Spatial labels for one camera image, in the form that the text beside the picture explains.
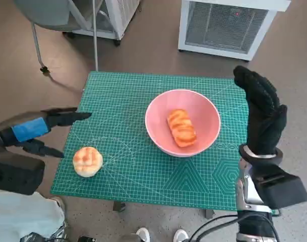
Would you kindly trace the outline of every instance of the table leg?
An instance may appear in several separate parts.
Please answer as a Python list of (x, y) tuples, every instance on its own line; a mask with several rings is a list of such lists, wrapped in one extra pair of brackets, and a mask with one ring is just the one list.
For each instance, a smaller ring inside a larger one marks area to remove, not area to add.
[(118, 202), (118, 201), (114, 201), (113, 203), (113, 211), (116, 212), (122, 212), (124, 211), (126, 208), (126, 205), (124, 202)]
[(215, 215), (214, 210), (212, 210), (212, 209), (206, 209), (206, 218), (207, 218), (207, 219), (212, 219), (214, 215)]

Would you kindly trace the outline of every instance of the metal pole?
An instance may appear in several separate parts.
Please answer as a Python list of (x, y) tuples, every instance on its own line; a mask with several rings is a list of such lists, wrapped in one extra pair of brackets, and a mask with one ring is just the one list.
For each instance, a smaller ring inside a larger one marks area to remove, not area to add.
[(98, 71), (98, 56), (97, 56), (97, 27), (96, 27), (96, 15), (95, 1), (93, 0), (93, 37), (94, 37), (94, 55), (95, 55), (95, 70)]
[(34, 44), (36, 46), (36, 51), (37, 51), (37, 56), (38, 56), (38, 61), (41, 64), (41, 67), (45, 67), (44, 63), (41, 60), (41, 55), (40, 55), (40, 49), (39, 49), (39, 44), (38, 44), (38, 38), (37, 38), (37, 32), (36, 32), (36, 27), (34, 23), (31, 22), (31, 28), (32, 28), (32, 33), (33, 33), (33, 39), (34, 39)]

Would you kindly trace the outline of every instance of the green cutting mat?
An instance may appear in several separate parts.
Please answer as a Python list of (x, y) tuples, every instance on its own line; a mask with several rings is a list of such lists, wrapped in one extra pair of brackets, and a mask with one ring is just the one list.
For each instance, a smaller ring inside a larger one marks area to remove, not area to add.
[[(176, 158), (158, 149), (146, 132), (147, 106), (170, 89), (190, 89), (218, 108), (221, 131), (205, 152)], [(248, 109), (231, 79), (91, 72), (51, 193), (125, 202), (235, 210), (238, 146), (245, 142)], [(96, 147), (104, 165), (92, 178), (78, 176), (74, 153)]]

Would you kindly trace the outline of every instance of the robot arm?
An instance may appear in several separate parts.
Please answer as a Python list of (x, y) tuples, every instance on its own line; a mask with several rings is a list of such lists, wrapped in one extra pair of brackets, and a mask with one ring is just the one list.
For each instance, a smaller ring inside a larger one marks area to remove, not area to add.
[(287, 107), (280, 105), (276, 89), (266, 78), (240, 66), (234, 69), (234, 75), (249, 105), (247, 143), (239, 148), (237, 216), (258, 215), (238, 222), (236, 240), (276, 241), (272, 210), (307, 201), (301, 179), (279, 167), (283, 153), (276, 145), (286, 126)]
[(44, 162), (12, 153), (6, 147), (22, 147), (24, 151), (39, 156), (64, 157), (61, 151), (47, 147), (35, 138), (51, 132), (55, 126), (70, 126), (91, 116), (91, 113), (76, 110), (74, 107), (27, 112), (0, 123), (1, 190), (25, 195), (36, 191), (43, 179)]

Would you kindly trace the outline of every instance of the pastry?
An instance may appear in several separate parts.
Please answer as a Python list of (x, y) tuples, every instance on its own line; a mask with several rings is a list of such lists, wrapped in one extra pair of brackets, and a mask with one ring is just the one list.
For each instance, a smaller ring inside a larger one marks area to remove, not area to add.
[(196, 142), (196, 132), (186, 110), (175, 109), (167, 119), (172, 136), (179, 147), (187, 147)]
[(91, 177), (102, 167), (103, 157), (93, 147), (83, 147), (73, 158), (75, 172), (82, 177)]

